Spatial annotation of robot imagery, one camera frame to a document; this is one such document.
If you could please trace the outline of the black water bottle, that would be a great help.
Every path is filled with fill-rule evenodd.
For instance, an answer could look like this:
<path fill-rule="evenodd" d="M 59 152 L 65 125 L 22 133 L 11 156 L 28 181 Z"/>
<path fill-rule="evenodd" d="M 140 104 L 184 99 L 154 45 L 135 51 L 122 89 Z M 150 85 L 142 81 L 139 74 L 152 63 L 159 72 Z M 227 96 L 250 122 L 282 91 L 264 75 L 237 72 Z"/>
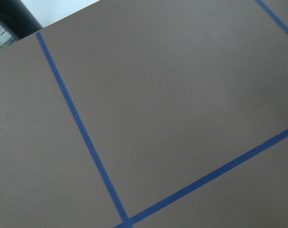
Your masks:
<path fill-rule="evenodd" d="M 0 0 L 0 24 L 18 40 L 42 29 L 20 0 Z"/>

